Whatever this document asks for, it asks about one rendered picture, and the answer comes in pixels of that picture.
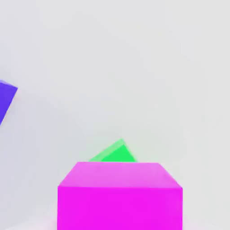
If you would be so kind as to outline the small magenta cube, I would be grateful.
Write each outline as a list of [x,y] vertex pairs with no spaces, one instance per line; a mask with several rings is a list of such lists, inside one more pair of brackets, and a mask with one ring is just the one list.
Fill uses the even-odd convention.
[[57,230],[182,230],[182,210],[158,163],[78,162],[57,188]]

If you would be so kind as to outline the small green cube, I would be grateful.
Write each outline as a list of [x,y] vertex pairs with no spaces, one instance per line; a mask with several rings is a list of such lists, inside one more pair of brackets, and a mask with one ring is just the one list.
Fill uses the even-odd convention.
[[111,146],[107,147],[99,154],[89,160],[89,162],[136,162],[130,149],[123,139],[119,139]]

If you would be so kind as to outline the small purple cube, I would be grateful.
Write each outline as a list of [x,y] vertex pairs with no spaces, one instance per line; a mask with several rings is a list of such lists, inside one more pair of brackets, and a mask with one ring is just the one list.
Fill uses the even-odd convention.
[[0,80],[0,125],[18,90],[18,87]]

